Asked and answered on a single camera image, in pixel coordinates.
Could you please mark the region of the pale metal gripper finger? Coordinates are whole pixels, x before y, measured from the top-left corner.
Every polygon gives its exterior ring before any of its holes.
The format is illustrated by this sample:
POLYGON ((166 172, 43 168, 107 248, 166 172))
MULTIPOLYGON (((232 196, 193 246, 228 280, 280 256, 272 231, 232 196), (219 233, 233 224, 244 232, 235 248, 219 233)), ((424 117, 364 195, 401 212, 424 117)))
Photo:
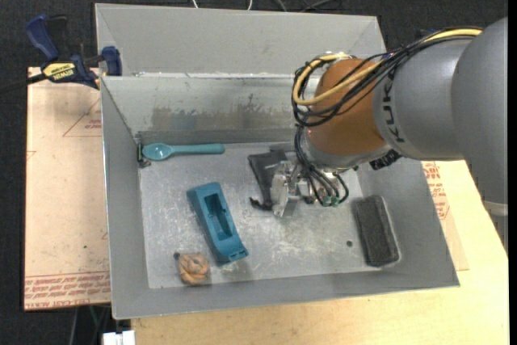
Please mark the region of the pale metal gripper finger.
POLYGON ((288 198, 288 179, 283 173, 275 173, 271 181, 271 200, 285 201, 288 198))
POLYGON ((300 201, 298 195, 282 192, 278 200, 274 203, 274 215, 277 217, 290 217, 300 201))

